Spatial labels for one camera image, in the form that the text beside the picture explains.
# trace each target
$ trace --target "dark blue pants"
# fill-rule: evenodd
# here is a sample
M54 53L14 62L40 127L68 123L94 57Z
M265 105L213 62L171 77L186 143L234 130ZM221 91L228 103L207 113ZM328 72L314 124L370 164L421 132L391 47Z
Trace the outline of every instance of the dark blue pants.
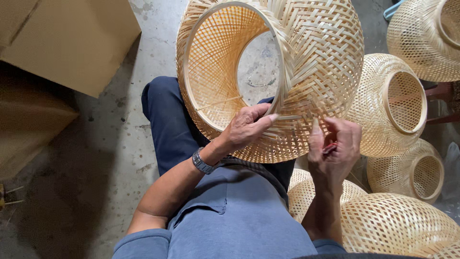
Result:
M272 101L273 97L259 103ZM142 110L152 128L160 176L209 143L190 118L175 77L156 77L148 83L142 92ZM294 162L262 165L287 191Z

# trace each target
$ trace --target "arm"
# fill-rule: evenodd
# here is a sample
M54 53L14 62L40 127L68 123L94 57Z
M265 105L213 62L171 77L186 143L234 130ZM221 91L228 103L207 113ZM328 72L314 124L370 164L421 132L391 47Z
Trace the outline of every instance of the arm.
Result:
M315 185L315 198L302 221L310 238L332 239L342 244L340 197L343 181L360 157L361 127L343 119L326 118L331 132L324 138L315 118L309 139L308 168ZM337 148L329 155L322 149L337 141Z
M208 165L214 165L227 154L259 138L278 117L277 114L261 117L269 107L270 104L264 103L242 108L222 134L200 151L201 159ZM147 229L165 229L168 219L187 200L204 176L193 165L192 158L167 171L142 197L127 234Z

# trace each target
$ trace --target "hand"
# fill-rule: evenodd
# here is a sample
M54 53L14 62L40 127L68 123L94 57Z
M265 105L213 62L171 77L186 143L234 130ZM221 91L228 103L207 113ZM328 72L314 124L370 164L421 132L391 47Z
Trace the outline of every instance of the hand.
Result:
M324 138L318 119L313 121L309 138L308 168L317 192L330 192L334 198L342 195L342 183L360 157L361 126L336 118L325 118L330 134ZM322 150L337 141L337 148L328 155Z
M278 114L262 117L270 105L261 103L242 108L214 141L219 143L227 154L246 147L259 138L278 118Z

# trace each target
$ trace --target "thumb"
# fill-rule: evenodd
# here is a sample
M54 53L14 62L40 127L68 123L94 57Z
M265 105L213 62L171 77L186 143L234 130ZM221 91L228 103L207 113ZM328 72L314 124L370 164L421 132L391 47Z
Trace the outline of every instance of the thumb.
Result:
M319 158L322 156L322 149L324 146L324 135L319 126L318 118L313 119L313 126L311 128L310 137L308 139L309 153L311 158Z
M258 121L253 123L253 129L255 134L262 133L266 131L269 127L273 125L273 123L278 119L279 115L277 113L269 114L267 116L263 116Z

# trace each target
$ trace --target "sleeve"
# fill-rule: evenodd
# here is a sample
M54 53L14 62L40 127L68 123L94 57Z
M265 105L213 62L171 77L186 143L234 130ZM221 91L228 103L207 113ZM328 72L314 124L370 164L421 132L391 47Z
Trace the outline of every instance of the sleeve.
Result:
M114 248L112 259L168 258L171 232L150 229L123 237Z
M332 239L318 239L313 241L318 254L347 253L345 248Z

